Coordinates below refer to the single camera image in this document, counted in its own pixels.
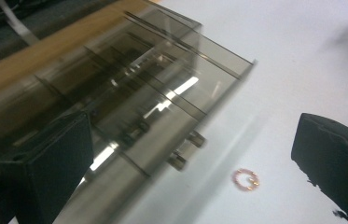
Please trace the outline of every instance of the white table surface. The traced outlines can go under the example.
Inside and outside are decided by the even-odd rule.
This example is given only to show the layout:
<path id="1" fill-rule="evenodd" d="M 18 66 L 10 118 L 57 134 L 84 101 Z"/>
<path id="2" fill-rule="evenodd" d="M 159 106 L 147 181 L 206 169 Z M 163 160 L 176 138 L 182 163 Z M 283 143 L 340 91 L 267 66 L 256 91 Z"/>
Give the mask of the white table surface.
<path id="1" fill-rule="evenodd" d="M 348 223 L 290 158 L 301 113 L 348 126 L 348 1 L 160 3 L 258 63 L 201 126 L 208 142 L 186 169 L 165 167 L 118 223 Z M 238 168 L 258 173 L 260 187 L 238 190 Z"/>

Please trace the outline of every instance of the white surface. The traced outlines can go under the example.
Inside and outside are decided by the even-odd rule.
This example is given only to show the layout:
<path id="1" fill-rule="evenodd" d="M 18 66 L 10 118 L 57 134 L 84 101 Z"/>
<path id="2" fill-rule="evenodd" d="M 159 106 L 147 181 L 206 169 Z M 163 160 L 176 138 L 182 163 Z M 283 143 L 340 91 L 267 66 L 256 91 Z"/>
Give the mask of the white surface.
<path id="1" fill-rule="evenodd" d="M 187 169 L 165 169 L 119 223 L 347 223 L 290 152 L 303 112 L 348 126 L 348 1 L 161 4 L 258 64 L 202 126 L 208 142 Z M 259 189 L 235 188 L 230 177 L 240 167 L 258 173 Z"/>

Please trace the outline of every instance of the transparent plastic organizer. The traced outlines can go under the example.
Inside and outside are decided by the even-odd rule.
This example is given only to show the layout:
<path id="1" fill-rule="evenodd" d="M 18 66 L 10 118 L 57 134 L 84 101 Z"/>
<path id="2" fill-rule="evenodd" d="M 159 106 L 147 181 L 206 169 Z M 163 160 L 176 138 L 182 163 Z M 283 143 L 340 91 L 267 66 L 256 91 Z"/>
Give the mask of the transparent plastic organizer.
<path id="1" fill-rule="evenodd" d="M 56 223 L 111 220 L 252 67 L 195 21 L 120 2 L 114 32 L 0 91 L 0 157 L 57 118 L 90 114 L 94 164 Z"/>

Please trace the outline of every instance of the copper ring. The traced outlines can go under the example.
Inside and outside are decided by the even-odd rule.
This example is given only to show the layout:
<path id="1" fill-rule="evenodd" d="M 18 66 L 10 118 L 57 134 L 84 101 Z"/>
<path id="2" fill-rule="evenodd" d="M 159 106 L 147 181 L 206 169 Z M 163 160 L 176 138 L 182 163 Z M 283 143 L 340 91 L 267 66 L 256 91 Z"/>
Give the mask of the copper ring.
<path id="1" fill-rule="evenodd" d="M 246 175 L 251 176 L 251 177 L 247 178 L 247 180 L 250 183 L 250 186 L 244 186 L 240 183 L 240 181 L 238 180 L 238 177 L 241 174 L 246 174 Z M 239 189 L 244 190 L 244 191 L 256 189 L 259 185 L 258 175 L 255 172 L 252 172 L 252 171 L 246 170 L 246 169 L 238 169 L 237 171 L 235 171 L 234 175 L 232 176 L 232 181 L 235 183 L 235 185 L 237 185 L 237 187 Z"/>

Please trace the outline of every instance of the black block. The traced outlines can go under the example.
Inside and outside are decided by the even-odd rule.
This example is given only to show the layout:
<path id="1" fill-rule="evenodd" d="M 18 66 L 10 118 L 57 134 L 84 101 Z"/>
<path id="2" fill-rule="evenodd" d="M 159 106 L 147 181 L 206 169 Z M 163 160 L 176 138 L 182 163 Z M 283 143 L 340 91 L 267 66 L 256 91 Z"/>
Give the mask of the black block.
<path id="1" fill-rule="evenodd" d="M 348 127 L 302 114 L 291 154 L 299 168 L 345 213 L 348 220 Z"/>
<path id="2" fill-rule="evenodd" d="M 76 113 L 51 123 L 0 160 L 20 223 L 52 223 L 93 162 L 90 121 Z"/>

